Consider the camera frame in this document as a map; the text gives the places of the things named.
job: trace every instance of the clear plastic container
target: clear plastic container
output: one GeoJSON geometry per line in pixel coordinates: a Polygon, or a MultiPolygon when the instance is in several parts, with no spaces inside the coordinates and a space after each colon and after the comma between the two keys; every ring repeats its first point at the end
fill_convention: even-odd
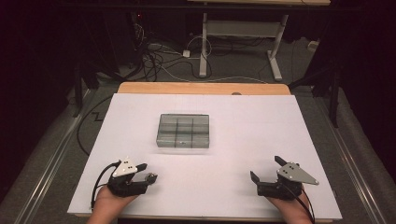
{"type": "Polygon", "coordinates": [[[162,114],[158,147],[209,148],[209,116],[162,114]]]}

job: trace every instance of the dark background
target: dark background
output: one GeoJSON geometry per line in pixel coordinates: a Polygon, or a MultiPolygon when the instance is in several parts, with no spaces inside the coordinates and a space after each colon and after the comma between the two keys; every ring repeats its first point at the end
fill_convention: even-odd
{"type": "MultiPolygon", "coordinates": [[[[361,2],[332,4],[342,7],[361,2]]],[[[330,61],[340,64],[341,87],[375,152],[394,178],[391,164],[396,144],[396,63],[392,58],[396,55],[396,28],[390,1],[367,4],[360,15],[343,15],[331,22],[326,16],[290,16],[284,39],[321,37],[306,75],[314,74],[330,61]]],[[[2,200],[40,137],[69,104],[66,95],[74,85],[77,62],[82,63],[81,74],[94,86],[94,81],[90,81],[94,72],[117,72],[118,65],[130,63],[128,59],[136,54],[134,35],[125,20],[130,14],[62,11],[50,0],[6,1],[0,10],[2,200]]],[[[200,14],[142,15],[145,30],[180,46],[186,44],[190,33],[198,35],[201,29],[200,14]]],[[[330,86],[326,77],[312,82],[325,90],[330,86]]]]}

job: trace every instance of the white table surface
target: white table surface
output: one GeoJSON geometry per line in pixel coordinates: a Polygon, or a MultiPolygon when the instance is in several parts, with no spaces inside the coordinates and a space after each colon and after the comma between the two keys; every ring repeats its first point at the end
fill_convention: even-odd
{"type": "MultiPolygon", "coordinates": [[[[250,180],[276,181],[274,156],[300,163],[319,181],[304,185],[317,220],[340,219],[332,189],[292,95],[114,95],[68,213],[88,216],[92,188],[102,170],[126,156],[158,175],[122,217],[275,220],[280,214],[257,195],[250,180]],[[209,115],[207,149],[158,148],[161,114],[209,115]]],[[[113,169],[101,183],[106,183],[113,169]]]]}

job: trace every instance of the human hand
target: human hand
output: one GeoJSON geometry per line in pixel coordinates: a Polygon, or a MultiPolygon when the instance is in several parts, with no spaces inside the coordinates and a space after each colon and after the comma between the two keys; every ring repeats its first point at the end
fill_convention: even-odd
{"type": "Polygon", "coordinates": [[[110,223],[122,212],[124,207],[137,198],[137,196],[138,195],[121,198],[111,193],[107,186],[101,187],[96,196],[95,207],[93,208],[92,215],[87,223],[110,223]]]}
{"type": "MultiPolygon", "coordinates": [[[[310,224],[309,211],[306,211],[303,206],[294,199],[293,201],[284,201],[281,199],[267,197],[268,201],[272,203],[282,214],[282,217],[288,224],[310,224]]],[[[299,196],[299,199],[309,208],[309,201],[305,193],[299,196]]]]}

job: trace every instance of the table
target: table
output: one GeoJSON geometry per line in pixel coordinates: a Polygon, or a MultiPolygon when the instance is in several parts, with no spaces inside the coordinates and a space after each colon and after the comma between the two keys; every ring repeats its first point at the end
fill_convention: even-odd
{"type": "Polygon", "coordinates": [[[279,220],[278,211],[257,196],[249,175],[254,171],[262,181],[276,180],[275,155],[299,162],[320,182],[304,185],[317,221],[342,218],[295,97],[285,85],[123,83],[112,99],[68,213],[88,216],[97,176],[111,162],[130,156],[135,163],[148,164],[141,175],[153,172],[158,179],[121,217],[279,220]],[[158,148],[155,137],[161,113],[208,114],[210,147],[158,148]]]}
{"type": "MultiPolygon", "coordinates": [[[[328,6],[330,0],[189,0],[192,2],[208,3],[239,3],[239,4],[262,4],[262,5],[303,5],[303,6],[328,6]]],[[[202,52],[200,57],[200,77],[206,77],[207,52],[206,42],[208,35],[234,35],[234,36],[255,36],[255,37],[274,37],[275,43],[272,50],[267,51],[268,61],[270,62],[276,81],[282,80],[279,66],[276,62],[276,53],[285,31],[289,15],[283,15],[280,22],[257,22],[257,21],[209,21],[207,13],[204,13],[202,31],[202,52]]]]}

